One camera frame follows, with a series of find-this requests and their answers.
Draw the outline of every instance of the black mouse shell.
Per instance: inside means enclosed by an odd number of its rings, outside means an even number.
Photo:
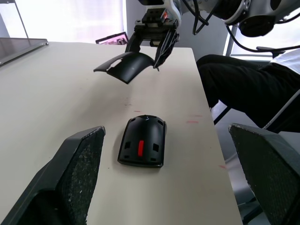
[[[118,162],[124,165],[160,168],[164,165],[166,122],[143,115],[128,121]]]

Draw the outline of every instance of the textured gripper pad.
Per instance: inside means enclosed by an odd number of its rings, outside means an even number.
[[[229,128],[246,179],[272,225],[293,225],[300,212],[300,155],[280,135]]]
[[[94,133],[82,141],[56,190],[72,225],[85,225],[97,182],[104,133]]]

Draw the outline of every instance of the white shirt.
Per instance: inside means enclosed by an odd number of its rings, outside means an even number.
[[[289,50],[271,61],[300,74],[300,49]]]

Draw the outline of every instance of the person's leg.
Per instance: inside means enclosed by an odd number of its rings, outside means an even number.
[[[291,70],[287,68],[270,73],[270,69],[208,63],[198,69],[210,107],[221,100],[246,113],[259,127],[266,125],[300,88],[300,75],[288,74]]]
[[[222,63],[222,64],[229,64],[233,66],[241,66],[241,67],[247,67],[252,69],[258,69],[259,66],[257,64],[245,61],[245,60],[239,60],[228,56],[223,55],[206,55],[200,58],[197,61],[197,67],[203,66],[208,63]]]

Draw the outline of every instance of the table surface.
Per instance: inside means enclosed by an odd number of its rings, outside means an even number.
[[[64,139],[103,125],[89,225],[241,224],[192,50],[174,48],[160,72],[149,67],[129,85],[93,73],[124,51],[50,43],[0,67],[0,221]],[[143,114],[168,126],[161,169],[117,162],[128,120]]]

